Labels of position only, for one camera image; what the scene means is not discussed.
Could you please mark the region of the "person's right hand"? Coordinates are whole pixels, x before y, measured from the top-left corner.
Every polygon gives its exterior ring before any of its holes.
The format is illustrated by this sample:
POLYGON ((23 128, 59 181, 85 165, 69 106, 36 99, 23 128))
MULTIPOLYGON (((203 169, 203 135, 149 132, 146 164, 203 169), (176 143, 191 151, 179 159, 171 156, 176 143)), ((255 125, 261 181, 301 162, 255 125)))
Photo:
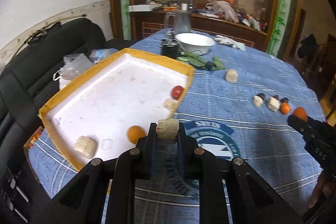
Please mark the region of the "person's right hand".
POLYGON ((308 208, 312 208, 316 204, 321 194, 323 194, 325 197, 328 197, 331 195, 334 189, 335 177, 323 170, 318 177, 317 184, 314 187, 309 199, 308 208))

